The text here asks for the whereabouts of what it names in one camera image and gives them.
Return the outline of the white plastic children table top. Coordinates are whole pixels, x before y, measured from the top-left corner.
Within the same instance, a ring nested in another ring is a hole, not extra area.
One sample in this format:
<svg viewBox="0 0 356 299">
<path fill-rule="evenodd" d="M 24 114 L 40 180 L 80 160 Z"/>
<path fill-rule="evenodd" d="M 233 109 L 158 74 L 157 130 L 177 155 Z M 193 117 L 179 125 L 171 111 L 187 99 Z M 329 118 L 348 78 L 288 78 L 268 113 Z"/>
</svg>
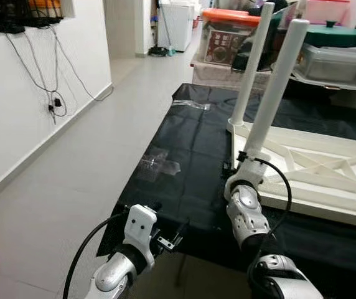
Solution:
<svg viewBox="0 0 356 299">
<path fill-rule="evenodd" d="M 293 212 L 356 225 L 356 140 L 271 127 L 261 151 L 289 180 Z"/>
</svg>

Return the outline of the black tablecloth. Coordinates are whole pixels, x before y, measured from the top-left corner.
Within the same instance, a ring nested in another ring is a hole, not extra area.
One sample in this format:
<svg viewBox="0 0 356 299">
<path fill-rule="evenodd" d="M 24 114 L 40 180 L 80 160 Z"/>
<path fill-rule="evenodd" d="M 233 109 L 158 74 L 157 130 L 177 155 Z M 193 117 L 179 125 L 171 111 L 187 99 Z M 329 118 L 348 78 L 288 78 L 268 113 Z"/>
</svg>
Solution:
<svg viewBox="0 0 356 299">
<path fill-rule="evenodd" d="M 172 232 L 187 217 L 190 224 L 178 252 L 234 270 L 246 270 L 240 256 L 223 189 L 223 162 L 230 161 L 228 119 L 238 94 L 234 90 L 182 83 L 167 99 L 169 111 L 146 151 L 169 151 L 180 163 L 175 176 L 151 183 L 135 179 L 134 171 L 113 213 L 135 204 L 161 202 L 158 224 Z M 210 103 L 209 110 L 172 107 L 174 100 Z M 290 211 L 276 232 L 281 248 L 325 297 L 356 299 L 356 225 Z"/>
</svg>

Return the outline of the clear tape patch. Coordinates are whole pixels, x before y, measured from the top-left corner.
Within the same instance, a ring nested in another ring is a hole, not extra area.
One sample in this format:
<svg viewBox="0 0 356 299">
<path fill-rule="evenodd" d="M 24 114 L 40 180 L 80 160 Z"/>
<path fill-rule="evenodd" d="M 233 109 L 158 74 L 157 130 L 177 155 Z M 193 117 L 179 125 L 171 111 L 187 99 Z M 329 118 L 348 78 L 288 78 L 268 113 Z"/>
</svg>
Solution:
<svg viewBox="0 0 356 299">
<path fill-rule="evenodd" d="M 175 176 L 181 172 L 180 163 L 168 160 L 169 151 L 161 148 L 153 148 L 144 154 L 136 165 L 135 179 L 147 182 L 155 182 L 160 176 Z"/>
</svg>

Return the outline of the clear plastic wrap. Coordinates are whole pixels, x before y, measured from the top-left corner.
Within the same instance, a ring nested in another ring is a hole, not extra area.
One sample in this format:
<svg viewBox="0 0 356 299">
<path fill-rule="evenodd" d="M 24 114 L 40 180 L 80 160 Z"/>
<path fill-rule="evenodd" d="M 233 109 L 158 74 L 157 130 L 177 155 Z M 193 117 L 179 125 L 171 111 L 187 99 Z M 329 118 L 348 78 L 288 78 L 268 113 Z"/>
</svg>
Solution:
<svg viewBox="0 0 356 299">
<path fill-rule="evenodd" d="M 192 100 L 174 100 L 171 105 L 172 107 L 190 107 L 199 110 L 209 110 L 212 107 L 210 103 L 193 102 Z"/>
</svg>

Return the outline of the patterned beige bench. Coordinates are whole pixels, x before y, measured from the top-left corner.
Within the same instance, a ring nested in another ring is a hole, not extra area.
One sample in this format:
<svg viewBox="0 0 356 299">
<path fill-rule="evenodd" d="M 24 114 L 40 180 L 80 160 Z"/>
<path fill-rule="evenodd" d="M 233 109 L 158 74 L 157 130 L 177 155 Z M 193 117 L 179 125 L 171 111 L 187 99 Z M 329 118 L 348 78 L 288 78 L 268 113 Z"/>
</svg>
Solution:
<svg viewBox="0 0 356 299">
<path fill-rule="evenodd" d="M 215 65 L 205 62 L 190 62 L 192 83 L 208 87 L 238 90 L 243 81 L 243 71 L 237 71 L 228 65 Z"/>
</svg>

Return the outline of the black round basin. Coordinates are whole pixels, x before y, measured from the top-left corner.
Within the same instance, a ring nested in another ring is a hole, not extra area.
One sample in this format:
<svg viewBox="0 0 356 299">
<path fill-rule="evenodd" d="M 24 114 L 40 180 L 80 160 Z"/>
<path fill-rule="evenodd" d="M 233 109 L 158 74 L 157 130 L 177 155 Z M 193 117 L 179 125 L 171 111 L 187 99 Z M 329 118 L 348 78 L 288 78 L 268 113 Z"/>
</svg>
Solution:
<svg viewBox="0 0 356 299">
<path fill-rule="evenodd" d="M 356 83 L 311 78 L 301 63 L 296 63 L 283 92 L 283 99 L 356 107 Z"/>
</svg>

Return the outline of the black plastic bag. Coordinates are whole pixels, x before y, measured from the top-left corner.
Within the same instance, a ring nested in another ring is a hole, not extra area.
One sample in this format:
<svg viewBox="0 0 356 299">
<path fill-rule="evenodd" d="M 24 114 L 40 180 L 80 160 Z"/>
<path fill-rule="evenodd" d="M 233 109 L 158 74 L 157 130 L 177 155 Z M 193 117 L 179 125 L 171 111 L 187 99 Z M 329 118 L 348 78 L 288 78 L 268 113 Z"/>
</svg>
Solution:
<svg viewBox="0 0 356 299">
<path fill-rule="evenodd" d="M 275 6 L 274 14 L 267 29 L 264 49 L 261 52 L 260 62 L 258 63 L 258 71 L 267 70 L 269 69 L 270 65 L 274 63 L 278 52 L 274 46 L 274 40 L 278 35 L 281 18 L 283 18 L 285 12 L 287 12 L 287 8 L 293 6 L 297 0 L 248 0 L 248 3 L 241 4 L 240 11 L 246 11 L 250 16 L 260 16 L 261 6 L 266 2 L 273 2 L 275 3 Z M 230 68 L 234 72 L 243 72 L 246 68 L 246 63 L 248 62 L 249 56 L 250 45 L 248 42 L 245 42 L 238 49 L 234 62 L 232 63 L 232 67 Z"/>
</svg>

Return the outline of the storage box with orange lid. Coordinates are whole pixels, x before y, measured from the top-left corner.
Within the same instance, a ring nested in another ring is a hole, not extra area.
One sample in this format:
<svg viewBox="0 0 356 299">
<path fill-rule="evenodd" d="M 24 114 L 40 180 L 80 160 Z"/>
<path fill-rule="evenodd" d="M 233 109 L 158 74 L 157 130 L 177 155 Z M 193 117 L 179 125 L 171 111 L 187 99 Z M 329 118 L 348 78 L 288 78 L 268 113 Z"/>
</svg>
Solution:
<svg viewBox="0 0 356 299">
<path fill-rule="evenodd" d="M 206 8 L 201 11 L 203 21 L 200 46 L 194 60 L 231 66 L 238 49 L 258 28 L 260 17 L 235 9 Z"/>
</svg>

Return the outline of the floor mop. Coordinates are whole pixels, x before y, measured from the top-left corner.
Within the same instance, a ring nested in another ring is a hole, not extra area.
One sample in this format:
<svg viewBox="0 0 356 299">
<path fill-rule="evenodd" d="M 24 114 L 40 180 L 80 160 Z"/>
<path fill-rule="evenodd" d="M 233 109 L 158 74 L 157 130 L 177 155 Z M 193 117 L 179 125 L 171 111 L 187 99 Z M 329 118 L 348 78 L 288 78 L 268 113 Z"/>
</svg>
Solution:
<svg viewBox="0 0 356 299">
<path fill-rule="evenodd" d="M 176 50 L 172 46 L 169 33 L 167 32 L 167 41 L 169 45 L 166 47 L 159 45 L 159 34 L 160 34 L 160 20 L 163 17 L 161 11 L 161 0 L 152 0 L 152 16 L 150 17 L 153 44 L 148 49 L 147 55 L 152 57 L 172 57 L 175 55 Z"/>
</svg>

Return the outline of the clear plastic storage box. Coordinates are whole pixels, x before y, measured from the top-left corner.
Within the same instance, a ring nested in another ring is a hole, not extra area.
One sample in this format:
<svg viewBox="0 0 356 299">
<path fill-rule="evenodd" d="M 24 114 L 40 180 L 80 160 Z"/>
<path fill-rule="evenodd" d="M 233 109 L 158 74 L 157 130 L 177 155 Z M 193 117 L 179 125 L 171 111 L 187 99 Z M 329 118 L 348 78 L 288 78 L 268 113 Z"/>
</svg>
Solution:
<svg viewBox="0 0 356 299">
<path fill-rule="evenodd" d="M 305 43 L 293 76 L 312 85 L 356 90 L 356 47 L 315 47 Z"/>
</svg>

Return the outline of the white appliance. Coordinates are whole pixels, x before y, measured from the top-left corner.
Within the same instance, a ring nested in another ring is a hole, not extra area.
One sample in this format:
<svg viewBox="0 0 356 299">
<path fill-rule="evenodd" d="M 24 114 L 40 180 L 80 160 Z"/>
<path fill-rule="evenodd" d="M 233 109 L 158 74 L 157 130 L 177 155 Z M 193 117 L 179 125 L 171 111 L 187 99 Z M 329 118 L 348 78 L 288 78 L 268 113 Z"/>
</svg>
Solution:
<svg viewBox="0 0 356 299">
<path fill-rule="evenodd" d="M 198 0 L 158 0 L 158 4 L 156 45 L 164 48 L 172 46 L 176 52 L 185 52 L 202 6 Z"/>
</svg>

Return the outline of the dark green round lid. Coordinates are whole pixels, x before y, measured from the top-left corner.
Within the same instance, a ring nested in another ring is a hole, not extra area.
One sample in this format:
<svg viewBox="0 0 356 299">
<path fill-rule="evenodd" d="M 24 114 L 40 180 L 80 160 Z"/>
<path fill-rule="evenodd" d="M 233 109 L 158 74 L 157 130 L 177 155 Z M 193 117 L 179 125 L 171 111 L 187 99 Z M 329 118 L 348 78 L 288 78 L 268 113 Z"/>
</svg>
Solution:
<svg viewBox="0 0 356 299">
<path fill-rule="evenodd" d="M 317 47 L 356 47 L 356 29 L 312 24 L 307 29 L 304 42 Z"/>
</svg>

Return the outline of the pink storage box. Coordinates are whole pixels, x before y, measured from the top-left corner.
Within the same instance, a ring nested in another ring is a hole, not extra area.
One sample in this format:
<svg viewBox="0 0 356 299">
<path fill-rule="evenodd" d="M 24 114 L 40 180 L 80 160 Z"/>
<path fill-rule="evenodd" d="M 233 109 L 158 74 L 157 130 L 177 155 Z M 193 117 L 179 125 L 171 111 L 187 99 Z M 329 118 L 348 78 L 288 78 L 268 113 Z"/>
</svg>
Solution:
<svg viewBox="0 0 356 299">
<path fill-rule="evenodd" d="M 307 0 L 302 17 L 311 24 L 335 22 L 344 26 L 349 19 L 350 7 L 351 0 Z"/>
</svg>

